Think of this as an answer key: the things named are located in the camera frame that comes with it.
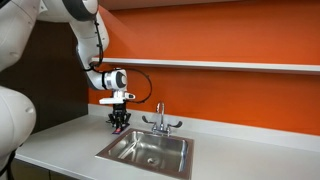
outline faucet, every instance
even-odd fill
[[[164,124],[163,124],[163,116],[164,116],[164,103],[160,101],[157,105],[156,112],[160,114],[160,107],[161,107],[161,121],[160,121],[160,131],[164,130]]]
[[[142,120],[145,122],[145,123],[150,123],[150,124],[153,124],[153,127],[152,127],[152,132],[156,133],[161,133],[161,134],[167,134],[169,136],[169,134],[171,133],[171,128],[170,127],[174,127],[174,128],[179,128],[182,126],[182,122],[179,121],[177,125],[171,125],[171,124],[168,124],[167,125],[167,128],[165,129],[164,128],[164,123],[163,123],[163,117],[164,117],[164,103],[162,101],[160,101],[157,105],[157,109],[156,109],[156,112],[161,114],[161,118],[160,118],[160,126],[159,128],[157,127],[157,123],[156,122],[150,122],[147,120],[147,118],[145,116],[142,116]]]

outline stainless steel sink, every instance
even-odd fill
[[[190,179],[193,140],[129,129],[97,156],[179,179]]]

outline white shelf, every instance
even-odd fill
[[[235,63],[235,62],[126,59],[126,58],[104,58],[103,62],[114,64],[114,65],[320,75],[319,65]]]
[[[106,10],[122,10],[134,8],[163,7],[201,3],[217,3],[239,0],[100,0],[99,4]]]

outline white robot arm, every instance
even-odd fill
[[[122,104],[135,98],[126,92],[125,70],[100,72],[91,61],[93,56],[102,58],[109,43],[98,0],[0,0],[0,72],[20,59],[36,20],[70,23],[89,86],[113,91],[101,104]],[[0,172],[5,172],[10,154],[32,132],[35,119],[35,108],[26,96],[0,85]]]

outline wall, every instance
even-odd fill
[[[320,2],[240,1],[101,14],[105,57],[320,64]],[[152,79],[128,108],[320,135],[320,76],[137,67]],[[148,86],[128,72],[129,92]],[[89,102],[110,96],[89,90]]]

